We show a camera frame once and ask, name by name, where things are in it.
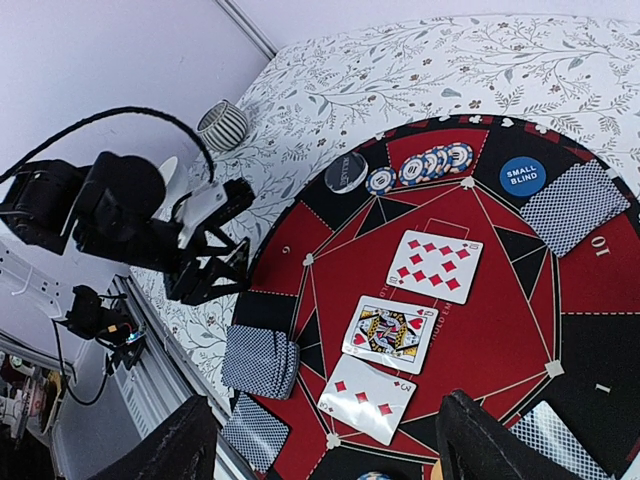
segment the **blue poker chip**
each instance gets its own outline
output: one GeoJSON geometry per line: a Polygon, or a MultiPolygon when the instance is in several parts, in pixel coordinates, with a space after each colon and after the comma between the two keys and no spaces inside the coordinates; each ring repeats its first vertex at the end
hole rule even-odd
{"type": "Polygon", "coordinates": [[[438,175],[436,178],[443,177],[446,173],[449,172],[452,165],[452,158],[449,155],[449,147],[439,146],[433,149],[438,156],[438,175]]]}
{"type": "Polygon", "coordinates": [[[376,168],[367,177],[366,187],[371,195],[384,195],[391,191],[397,179],[398,175],[393,168],[376,168]]]}
{"type": "Polygon", "coordinates": [[[434,147],[423,154],[424,161],[429,165],[427,180],[439,178],[449,171],[449,155],[445,147],[434,147]]]}
{"type": "Polygon", "coordinates": [[[407,158],[402,167],[400,167],[398,179],[400,183],[409,187],[425,180],[427,172],[427,164],[424,162],[422,155],[413,155],[407,158]]]}
{"type": "Polygon", "coordinates": [[[451,157],[451,173],[464,172],[473,163],[473,149],[466,143],[452,143],[448,147],[451,157]]]}

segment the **playing card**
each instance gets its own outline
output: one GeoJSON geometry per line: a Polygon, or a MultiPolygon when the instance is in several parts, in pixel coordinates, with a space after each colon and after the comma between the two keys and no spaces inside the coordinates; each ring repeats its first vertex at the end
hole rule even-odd
{"type": "Polygon", "coordinates": [[[242,393],[221,434],[256,470],[266,473],[282,450],[289,427],[242,393]]]}
{"type": "Polygon", "coordinates": [[[271,330],[232,325],[222,363],[222,383],[227,387],[263,397],[274,396],[278,360],[275,334],[271,330]]]}
{"type": "Polygon", "coordinates": [[[545,401],[536,405],[511,427],[511,433],[527,446],[584,480],[610,478],[545,401]]]}
{"type": "Polygon", "coordinates": [[[520,209],[522,218],[558,257],[630,207],[596,160],[575,164],[520,209]]]}
{"type": "Polygon", "coordinates": [[[437,318],[438,310],[434,308],[362,296],[342,351],[418,374],[437,318]]]}
{"type": "Polygon", "coordinates": [[[280,397],[280,390],[284,381],[287,368],[287,353],[289,349],[289,341],[287,335],[283,332],[275,332],[276,335],[276,362],[278,368],[274,369],[275,375],[272,381],[273,396],[280,397]]]}
{"type": "Polygon", "coordinates": [[[278,393],[279,400],[286,400],[291,395],[291,391],[296,383],[296,374],[300,366],[300,347],[288,342],[286,354],[286,370],[283,375],[282,384],[278,393]]]}
{"type": "Polygon", "coordinates": [[[318,408],[389,445],[416,385],[342,355],[320,395],[318,408]]]}
{"type": "Polygon", "coordinates": [[[407,230],[386,283],[411,292],[464,304],[483,244],[407,230]]]}

